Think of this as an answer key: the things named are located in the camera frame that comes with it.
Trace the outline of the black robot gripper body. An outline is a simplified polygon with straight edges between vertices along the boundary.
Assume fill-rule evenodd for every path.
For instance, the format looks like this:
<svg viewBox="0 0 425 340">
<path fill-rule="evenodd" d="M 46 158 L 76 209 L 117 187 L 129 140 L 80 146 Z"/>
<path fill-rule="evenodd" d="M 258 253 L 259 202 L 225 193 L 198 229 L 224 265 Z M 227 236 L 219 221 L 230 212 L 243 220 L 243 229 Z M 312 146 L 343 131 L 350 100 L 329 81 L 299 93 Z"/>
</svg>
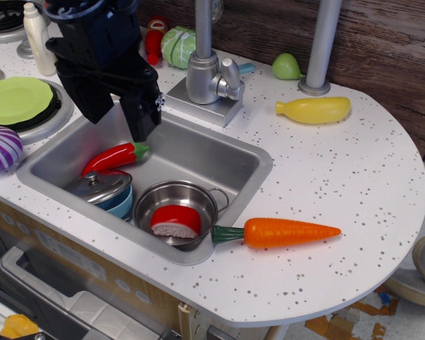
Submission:
<svg viewBox="0 0 425 340">
<path fill-rule="evenodd" d="M 60 38 L 47 48 L 76 103 L 107 103 L 111 95 L 159 102 L 157 73 L 140 56 L 138 1 L 46 1 L 44 11 Z"/>
</svg>

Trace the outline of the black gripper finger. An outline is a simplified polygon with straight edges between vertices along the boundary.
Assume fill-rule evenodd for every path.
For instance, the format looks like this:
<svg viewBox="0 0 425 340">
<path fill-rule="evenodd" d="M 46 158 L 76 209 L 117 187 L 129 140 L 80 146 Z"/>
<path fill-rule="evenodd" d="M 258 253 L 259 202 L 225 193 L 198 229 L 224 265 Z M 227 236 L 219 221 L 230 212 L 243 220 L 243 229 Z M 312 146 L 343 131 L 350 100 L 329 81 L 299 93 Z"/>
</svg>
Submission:
<svg viewBox="0 0 425 340">
<path fill-rule="evenodd" d="M 114 106 L 110 93 L 89 79 L 62 79 L 61 82 L 82 115 L 93 124 Z"/>
<path fill-rule="evenodd" d="M 144 142 L 162 121 L 162 94 L 133 91 L 120 98 L 127 126 L 135 142 Z"/>
</svg>

